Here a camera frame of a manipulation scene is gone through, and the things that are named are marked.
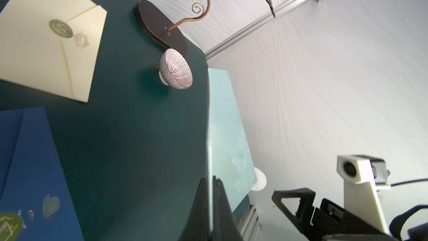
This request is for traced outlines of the light blue envelope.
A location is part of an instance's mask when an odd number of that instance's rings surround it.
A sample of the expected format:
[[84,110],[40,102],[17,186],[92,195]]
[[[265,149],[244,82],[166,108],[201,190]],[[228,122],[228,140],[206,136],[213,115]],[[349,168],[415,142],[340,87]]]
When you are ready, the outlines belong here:
[[237,228],[249,207],[248,194],[257,182],[253,159],[235,94],[226,70],[208,69],[206,135],[209,226],[214,226],[214,182],[224,185]]

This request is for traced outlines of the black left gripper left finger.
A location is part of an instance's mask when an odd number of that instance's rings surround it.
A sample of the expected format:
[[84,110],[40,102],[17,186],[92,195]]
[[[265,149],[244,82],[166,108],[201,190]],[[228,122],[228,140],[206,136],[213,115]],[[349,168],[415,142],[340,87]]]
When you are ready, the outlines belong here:
[[202,178],[179,241],[208,241],[210,235],[208,215],[207,181],[206,178]]

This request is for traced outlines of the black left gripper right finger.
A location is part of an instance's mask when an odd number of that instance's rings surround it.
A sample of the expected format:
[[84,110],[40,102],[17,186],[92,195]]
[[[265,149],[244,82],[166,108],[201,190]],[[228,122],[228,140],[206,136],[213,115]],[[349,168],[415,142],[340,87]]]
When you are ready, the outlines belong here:
[[212,240],[242,241],[243,238],[235,224],[233,213],[228,203],[224,184],[213,177]]

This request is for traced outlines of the dark blue envelope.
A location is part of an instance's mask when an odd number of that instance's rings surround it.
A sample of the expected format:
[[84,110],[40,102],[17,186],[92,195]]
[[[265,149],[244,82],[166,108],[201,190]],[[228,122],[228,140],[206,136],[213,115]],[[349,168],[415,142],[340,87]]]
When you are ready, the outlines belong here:
[[1,240],[83,238],[45,110],[1,112]]

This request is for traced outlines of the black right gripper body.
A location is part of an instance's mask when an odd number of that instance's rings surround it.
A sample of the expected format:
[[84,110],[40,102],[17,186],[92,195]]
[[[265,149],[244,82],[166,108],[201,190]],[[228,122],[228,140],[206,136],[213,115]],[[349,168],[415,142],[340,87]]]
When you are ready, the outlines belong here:
[[361,218],[334,202],[323,199],[316,208],[311,222],[312,241],[394,241]]

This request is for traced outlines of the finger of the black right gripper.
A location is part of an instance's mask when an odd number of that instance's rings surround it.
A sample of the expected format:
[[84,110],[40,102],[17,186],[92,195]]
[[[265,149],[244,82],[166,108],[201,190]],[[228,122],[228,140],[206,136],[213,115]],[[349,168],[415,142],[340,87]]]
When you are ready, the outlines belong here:
[[310,236],[315,196],[309,188],[275,190],[272,201],[301,234]]

